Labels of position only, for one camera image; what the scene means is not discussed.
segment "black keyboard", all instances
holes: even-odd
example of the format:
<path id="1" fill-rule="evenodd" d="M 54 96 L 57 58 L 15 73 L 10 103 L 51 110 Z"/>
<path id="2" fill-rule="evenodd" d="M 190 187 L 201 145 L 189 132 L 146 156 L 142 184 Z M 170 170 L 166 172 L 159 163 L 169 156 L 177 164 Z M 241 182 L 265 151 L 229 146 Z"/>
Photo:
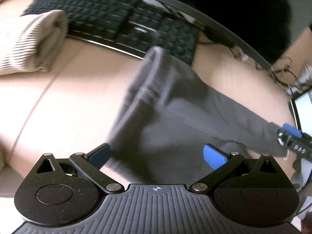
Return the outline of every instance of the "black keyboard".
<path id="1" fill-rule="evenodd" d="M 34 0 L 23 15 L 63 10 L 68 35 L 143 58 L 152 46 L 191 65 L 199 29 L 142 0 Z"/>

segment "ribbed rubber surface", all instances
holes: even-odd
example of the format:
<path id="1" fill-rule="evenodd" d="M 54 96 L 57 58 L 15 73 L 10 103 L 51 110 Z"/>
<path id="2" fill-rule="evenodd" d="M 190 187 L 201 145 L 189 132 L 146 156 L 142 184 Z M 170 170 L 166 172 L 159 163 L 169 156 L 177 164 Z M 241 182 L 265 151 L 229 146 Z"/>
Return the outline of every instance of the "ribbed rubber surface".
<path id="1" fill-rule="evenodd" d="M 291 224 L 273 228 L 246 227 L 221 215 L 206 195 L 188 192 L 183 185 L 131 185 L 108 195 L 89 218 L 59 228 L 23 224 L 16 234 L 100 233 L 211 233 L 299 234 Z"/>

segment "gray sweatpants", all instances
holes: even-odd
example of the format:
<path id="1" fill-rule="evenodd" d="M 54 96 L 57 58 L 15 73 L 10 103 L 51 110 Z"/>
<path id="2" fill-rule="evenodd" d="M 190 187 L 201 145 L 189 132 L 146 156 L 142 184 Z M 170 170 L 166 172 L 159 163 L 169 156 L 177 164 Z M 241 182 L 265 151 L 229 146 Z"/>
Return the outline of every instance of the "gray sweatpants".
<path id="1" fill-rule="evenodd" d="M 131 183 L 189 186 L 212 171 L 207 143 L 226 153 L 285 156 L 268 122 L 200 80 L 185 63 L 152 48 L 124 98 L 106 164 Z"/>

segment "crosshair symbol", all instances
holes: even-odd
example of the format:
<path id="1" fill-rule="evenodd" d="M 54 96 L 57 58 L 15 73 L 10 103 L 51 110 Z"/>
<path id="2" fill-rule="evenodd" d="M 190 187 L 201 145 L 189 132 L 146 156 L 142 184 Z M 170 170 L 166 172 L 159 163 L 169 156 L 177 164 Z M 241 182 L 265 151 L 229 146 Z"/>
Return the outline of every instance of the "crosshair symbol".
<path id="1" fill-rule="evenodd" d="M 154 191 L 157 191 L 157 192 L 158 192 L 159 190 L 161 190 L 161 189 L 162 189 L 162 188 L 160 188 L 160 187 L 154 187 L 154 188 L 153 188 L 153 190 L 154 190 Z"/>

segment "round knob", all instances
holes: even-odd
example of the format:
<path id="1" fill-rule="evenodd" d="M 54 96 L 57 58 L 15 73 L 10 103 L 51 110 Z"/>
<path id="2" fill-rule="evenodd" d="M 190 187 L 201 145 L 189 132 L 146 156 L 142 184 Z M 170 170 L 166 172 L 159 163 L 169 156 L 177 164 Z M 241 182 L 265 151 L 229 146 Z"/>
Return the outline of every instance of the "round knob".
<path id="1" fill-rule="evenodd" d="M 40 188 L 36 194 L 38 201 L 48 205 L 58 205 L 73 196 L 73 190 L 65 185 L 48 185 Z"/>
<path id="2" fill-rule="evenodd" d="M 241 190 L 241 196 L 250 204 L 267 205 L 276 200 L 277 192 L 269 186 L 249 185 Z"/>

